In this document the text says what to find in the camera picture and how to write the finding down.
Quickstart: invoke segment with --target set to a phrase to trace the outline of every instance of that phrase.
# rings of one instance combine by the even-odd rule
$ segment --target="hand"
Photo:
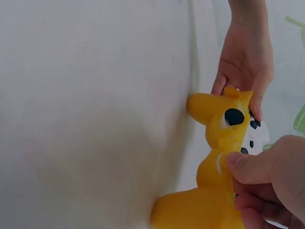
[[[268,26],[260,26],[255,21],[252,24],[252,21],[232,20],[212,94],[222,94],[226,86],[252,90],[250,109],[254,117],[262,121],[262,100],[274,77],[273,51]]]
[[[246,229],[305,229],[305,138],[288,135],[258,156],[227,157]]]

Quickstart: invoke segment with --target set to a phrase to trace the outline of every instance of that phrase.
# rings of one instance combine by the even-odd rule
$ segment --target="yellow rubber toy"
[[[253,92],[225,88],[224,95],[192,94],[188,113],[206,126],[212,148],[197,171],[197,188],[159,198],[152,211],[155,229],[244,229],[234,208],[235,193],[225,157],[240,152],[249,126]]]

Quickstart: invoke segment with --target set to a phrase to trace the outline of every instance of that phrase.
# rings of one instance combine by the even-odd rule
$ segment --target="white patch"
[[[219,164],[221,156],[222,156],[222,153],[220,153],[218,155],[218,157],[216,158],[216,167],[217,167],[218,172],[222,175],[223,173],[221,171],[220,164]]]
[[[250,141],[254,143],[253,148],[250,147]],[[249,123],[242,147],[246,148],[250,155],[258,155],[269,141],[269,130],[264,121],[256,129],[252,128]]]

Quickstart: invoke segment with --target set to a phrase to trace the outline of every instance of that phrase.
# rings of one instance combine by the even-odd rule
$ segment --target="green object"
[[[263,151],[269,149],[271,146],[273,146],[273,144],[267,144],[263,147]]]
[[[294,19],[294,18],[292,18],[292,17],[286,16],[286,17],[285,17],[285,20],[286,20],[287,22],[290,22],[290,23],[293,24],[293,25],[296,25],[296,26],[301,27],[301,28],[305,28],[305,23],[300,22],[300,21],[298,21],[298,20],[296,20],[296,19]]]
[[[305,105],[303,105],[295,118],[294,129],[305,135]]]
[[[285,16],[285,20],[293,25],[301,27],[301,40],[302,40],[303,46],[305,47],[305,23],[300,22],[289,16]]]

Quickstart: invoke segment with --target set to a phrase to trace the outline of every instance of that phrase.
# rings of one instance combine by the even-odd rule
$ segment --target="black spot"
[[[254,118],[254,115],[253,115],[253,113],[252,113],[252,111],[249,109],[249,114],[250,114],[250,116],[252,117],[252,118]]]
[[[241,148],[240,152],[242,154],[249,154],[248,150],[246,148],[244,148],[244,147]]]
[[[238,125],[244,122],[244,114],[238,109],[230,108],[224,113],[224,119],[229,125]]]
[[[257,124],[256,124],[256,122],[255,121],[251,121],[250,122],[250,126],[253,128],[253,129],[257,129]]]
[[[261,127],[261,122],[260,121],[258,121],[258,120],[254,120],[255,121],[255,123],[259,126],[259,127]]]

